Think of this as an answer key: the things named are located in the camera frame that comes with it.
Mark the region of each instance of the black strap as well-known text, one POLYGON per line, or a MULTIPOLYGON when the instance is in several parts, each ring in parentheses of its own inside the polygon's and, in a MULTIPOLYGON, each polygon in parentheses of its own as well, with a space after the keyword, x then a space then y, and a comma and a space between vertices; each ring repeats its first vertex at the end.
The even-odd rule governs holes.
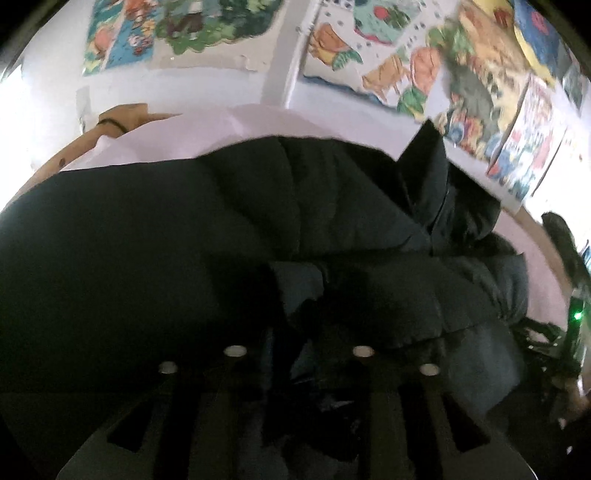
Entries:
POLYGON ((111 125, 116 126, 119 130, 121 130, 123 132, 124 135, 129 132, 129 130, 127 130, 117 120, 113 120, 112 118, 103 118, 100 122, 97 123, 97 125, 105 125, 105 124, 111 124, 111 125))

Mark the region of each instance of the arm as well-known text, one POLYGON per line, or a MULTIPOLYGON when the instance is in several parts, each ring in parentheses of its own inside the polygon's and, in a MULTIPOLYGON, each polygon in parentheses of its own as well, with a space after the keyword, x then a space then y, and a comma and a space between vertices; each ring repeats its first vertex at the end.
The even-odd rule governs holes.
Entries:
MULTIPOLYGON (((141 125, 152 122, 154 120, 163 120, 174 115, 169 114, 148 114, 148 105, 146 103, 139 103, 136 105, 119 105, 111 110, 101 114, 99 121, 105 118, 111 118, 119 122, 128 131, 132 131, 141 125)), ((78 137, 66 148, 60 150, 57 154, 51 157, 46 163, 37 170, 33 176, 19 189, 15 196, 8 202, 10 205, 22 194, 31 190, 35 185, 47 180, 52 175, 58 173, 66 165, 82 156, 86 152, 92 150, 96 146, 98 139, 107 135, 111 138, 118 138, 124 133, 112 124, 97 125, 92 130, 89 130, 81 137, 78 137)))

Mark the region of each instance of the children's drawing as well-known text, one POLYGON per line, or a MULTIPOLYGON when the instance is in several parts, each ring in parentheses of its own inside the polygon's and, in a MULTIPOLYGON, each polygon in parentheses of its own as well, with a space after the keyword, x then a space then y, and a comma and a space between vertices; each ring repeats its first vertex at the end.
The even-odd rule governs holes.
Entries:
POLYGON ((404 77, 408 80, 413 79, 410 75, 410 70, 402 65, 402 60, 394 53, 378 68, 361 78, 363 80, 363 88, 374 92, 384 102, 387 102, 385 92, 393 88, 396 94, 400 95, 398 82, 401 82, 404 77))
POLYGON ((420 13, 413 0, 355 0, 355 32, 367 40, 392 45, 420 13))
POLYGON ((532 68, 549 84, 558 76, 560 35, 526 0, 515 2, 515 35, 532 68))
POLYGON ((432 29, 450 70, 450 109, 435 123, 441 133, 480 160, 490 160, 517 115, 527 84, 527 61, 495 20, 463 1, 459 22, 432 29))
POLYGON ((266 70, 288 0, 161 0, 156 35, 160 67, 266 70))
POLYGON ((515 125, 487 176, 522 202, 552 162, 565 129, 549 88, 532 77, 515 125))
POLYGON ((349 60, 363 63, 361 56, 335 33, 329 23, 323 23, 314 30, 309 50, 315 59, 319 59, 334 71, 344 68, 349 60))
POLYGON ((514 12, 509 0, 473 0, 473 2, 509 35, 514 35, 514 12))
POLYGON ((152 56, 158 0, 96 0, 88 30, 84 75, 152 56))
POLYGON ((320 9, 307 77, 344 85, 422 121, 441 55, 428 36, 444 20, 432 0, 331 0, 320 9))
POLYGON ((476 5, 463 0, 459 20, 474 50, 473 57, 479 61, 491 61, 515 72, 529 69, 515 37, 476 5))

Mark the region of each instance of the hand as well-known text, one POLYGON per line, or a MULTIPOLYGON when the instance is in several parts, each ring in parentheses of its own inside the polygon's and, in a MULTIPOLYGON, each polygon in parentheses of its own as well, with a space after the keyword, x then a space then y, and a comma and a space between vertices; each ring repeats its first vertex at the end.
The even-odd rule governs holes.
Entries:
POLYGON ((105 118, 112 118, 131 132, 150 121, 148 104, 133 103, 130 105, 118 105, 102 113, 99 116, 99 122, 105 118))

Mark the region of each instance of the black puffer jacket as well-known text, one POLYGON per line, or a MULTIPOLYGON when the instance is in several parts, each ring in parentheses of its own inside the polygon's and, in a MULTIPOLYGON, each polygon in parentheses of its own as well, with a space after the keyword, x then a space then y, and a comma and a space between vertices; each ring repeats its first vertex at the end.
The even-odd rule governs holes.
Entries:
POLYGON ((314 298, 309 318, 439 364, 486 411, 523 374, 508 325, 527 274, 491 233, 499 211, 431 123, 397 163, 263 138, 60 173, 0 216, 0 388, 141 390, 161 361, 207 365, 314 298))

